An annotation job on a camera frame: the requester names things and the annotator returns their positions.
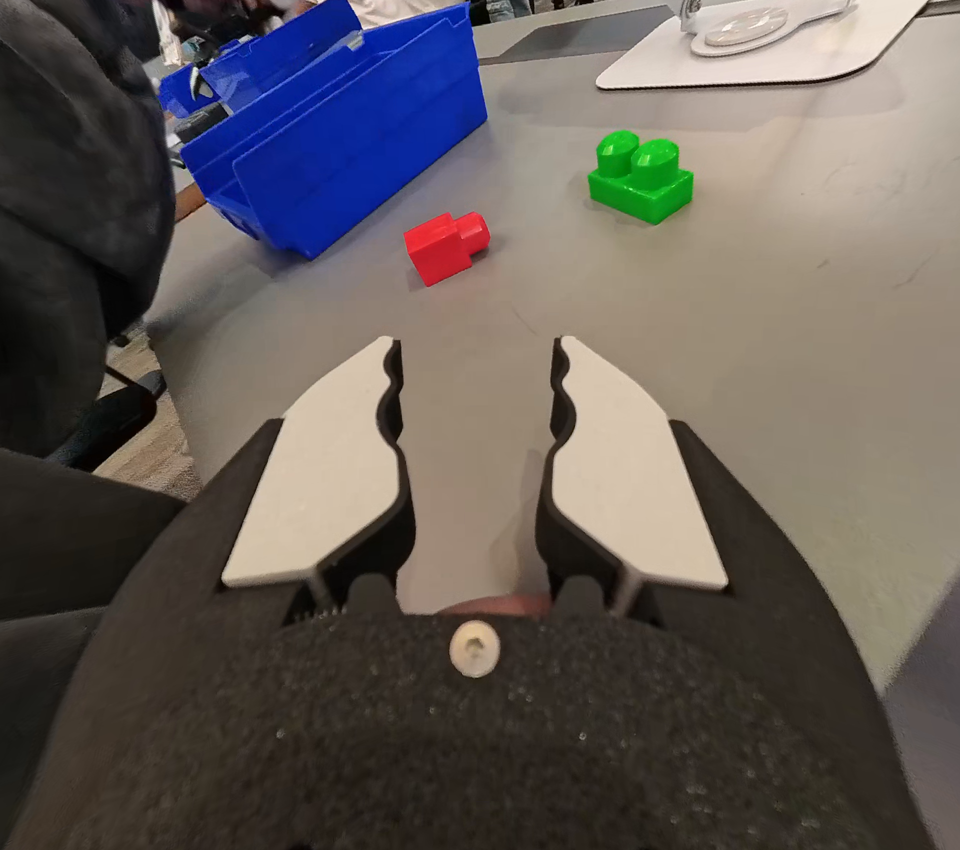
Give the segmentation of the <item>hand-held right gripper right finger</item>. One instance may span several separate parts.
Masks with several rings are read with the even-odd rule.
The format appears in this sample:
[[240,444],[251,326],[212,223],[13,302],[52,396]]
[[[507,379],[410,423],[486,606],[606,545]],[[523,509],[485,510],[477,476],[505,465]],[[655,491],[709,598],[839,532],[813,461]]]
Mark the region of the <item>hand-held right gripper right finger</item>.
[[535,546],[552,596],[587,578],[626,616],[646,584],[724,592],[729,575],[666,411],[576,337],[554,340],[549,381]]

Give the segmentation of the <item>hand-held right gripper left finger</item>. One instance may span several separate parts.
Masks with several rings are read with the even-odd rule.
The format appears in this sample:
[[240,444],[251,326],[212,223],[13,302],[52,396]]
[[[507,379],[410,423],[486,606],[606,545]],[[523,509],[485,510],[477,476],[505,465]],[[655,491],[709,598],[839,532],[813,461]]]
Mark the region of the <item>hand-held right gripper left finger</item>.
[[338,607],[361,577],[397,587],[416,541],[402,387],[402,343],[379,337],[284,412],[224,587],[296,583]]

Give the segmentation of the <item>red single-stud toy block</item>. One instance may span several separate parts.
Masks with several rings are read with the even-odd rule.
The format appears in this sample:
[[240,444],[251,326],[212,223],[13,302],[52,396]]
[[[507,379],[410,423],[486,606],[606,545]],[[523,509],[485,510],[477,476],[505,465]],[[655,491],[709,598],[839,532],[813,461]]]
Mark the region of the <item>red single-stud toy block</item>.
[[469,269],[474,257],[488,249],[491,233],[477,212],[454,218],[449,212],[404,233],[406,251],[426,287]]

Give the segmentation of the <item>green two-stud toy block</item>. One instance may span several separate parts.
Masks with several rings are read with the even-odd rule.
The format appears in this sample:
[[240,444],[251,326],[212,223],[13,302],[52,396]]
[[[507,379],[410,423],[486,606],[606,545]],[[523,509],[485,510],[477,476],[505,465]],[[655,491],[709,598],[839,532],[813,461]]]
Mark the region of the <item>green two-stud toy block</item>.
[[693,198],[694,174],[680,167],[680,149],[672,140],[642,141],[618,129],[602,138],[595,152],[589,196],[608,208],[659,224]]

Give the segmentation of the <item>grey desk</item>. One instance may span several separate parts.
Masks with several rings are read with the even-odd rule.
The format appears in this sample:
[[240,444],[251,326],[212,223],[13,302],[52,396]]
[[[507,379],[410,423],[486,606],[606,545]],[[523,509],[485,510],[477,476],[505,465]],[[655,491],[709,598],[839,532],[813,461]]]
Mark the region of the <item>grey desk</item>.
[[[479,28],[488,119],[311,263],[205,208],[147,318],[199,475],[379,336],[402,342],[417,520],[402,604],[546,581],[532,543],[553,340],[689,424],[787,532],[887,685],[958,575],[958,0],[807,87],[604,92],[618,0]],[[607,134],[666,138],[689,204],[590,197]],[[490,232],[426,287],[404,233]]]

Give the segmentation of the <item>person's right hand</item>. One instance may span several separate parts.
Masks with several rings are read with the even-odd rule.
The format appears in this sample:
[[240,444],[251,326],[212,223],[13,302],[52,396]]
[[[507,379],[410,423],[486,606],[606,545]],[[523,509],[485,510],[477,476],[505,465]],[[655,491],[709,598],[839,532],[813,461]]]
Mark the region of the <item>person's right hand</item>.
[[541,618],[553,606],[548,593],[488,596],[443,608],[438,613],[457,616],[512,616]]

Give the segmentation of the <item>black office chair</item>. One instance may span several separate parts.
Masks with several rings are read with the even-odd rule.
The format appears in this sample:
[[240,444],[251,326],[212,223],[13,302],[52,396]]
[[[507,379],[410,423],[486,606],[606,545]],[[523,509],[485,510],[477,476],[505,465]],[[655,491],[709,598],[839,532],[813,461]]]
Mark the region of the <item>black office chair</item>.
[[93,473],[154,421],[167,391],[162,371],[152,369],[137,379],[110,363],[106,363],[104,371],[106,378],[118,383],[119,388],[98,396],[73,434],[43,460]]

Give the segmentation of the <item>person's dark trousers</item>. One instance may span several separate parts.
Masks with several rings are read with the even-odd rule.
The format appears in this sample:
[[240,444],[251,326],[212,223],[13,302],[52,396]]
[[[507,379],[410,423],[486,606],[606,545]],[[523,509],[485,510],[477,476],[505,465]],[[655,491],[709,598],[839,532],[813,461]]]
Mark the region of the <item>person's dark trousers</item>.
[[164,492],[2,451],[2,844],[104,608],[185,507]]

